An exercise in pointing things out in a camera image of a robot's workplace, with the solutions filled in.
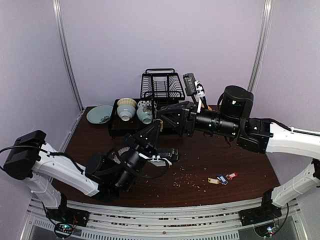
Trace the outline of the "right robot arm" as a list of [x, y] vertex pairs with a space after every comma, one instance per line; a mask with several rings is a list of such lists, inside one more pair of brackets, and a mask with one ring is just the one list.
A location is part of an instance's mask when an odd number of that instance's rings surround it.
[[320, 185], [320, 134], [296, 129], [271, 118], [251, 118], [254, 95], [229, 85], [219, 97], [218, 110], [192, 102], [163, 106], [156, 116], [179, 134], [191, 137], [195, 130], [236, 140], [236, 145], [254, 153], [287, 153], [309, 157], [311, 163], [286, 183], [266, 191], [259, 207], [241, 210], [243, 226], [272, 220], [282, 215], [291, 200]]

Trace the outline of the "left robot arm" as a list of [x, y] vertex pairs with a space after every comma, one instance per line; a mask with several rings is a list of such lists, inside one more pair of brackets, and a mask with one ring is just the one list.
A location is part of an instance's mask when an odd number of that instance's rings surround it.
[[123, 143], [128, 151], [119, 154], [111, 148], [105, 155], [95, 153], [86, 166], [78, 164], [69, 154], [56, 151], [45, 141], [41, 130], [16, 139], [1, 169], [10, 177], [25, 182], [41, 201], [45, 215], [59, 224], [85, 227], [89, 212], [67, 206], [67, 197], [56, 190], [48, 177], [63, 182], [84, 195], [101, 202], [111, 202], [120, 192], [127, 192], [137, 178], [151, 179], [141, 170], [148, 160], [161, 157], [157, 150], [162, 121], [157, 119], [134, 135], [126, 134]]

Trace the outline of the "grey perforated keyring disc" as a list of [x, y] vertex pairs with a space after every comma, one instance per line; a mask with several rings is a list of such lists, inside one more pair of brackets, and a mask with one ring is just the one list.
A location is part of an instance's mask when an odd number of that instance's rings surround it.
[[[124, 153], [126, 153], [130, 148], [127, 147], [122, 147], [120, 149], [117, 150], [117, 154], [121, 157]], [[113, 147], [111, 148], [108, 153], [107, 153], [107, 158], [112, 160], [113, 162], [120, 164], [121, 161], [119, 160], [119, 158], [116, 155], [116, 149]]]

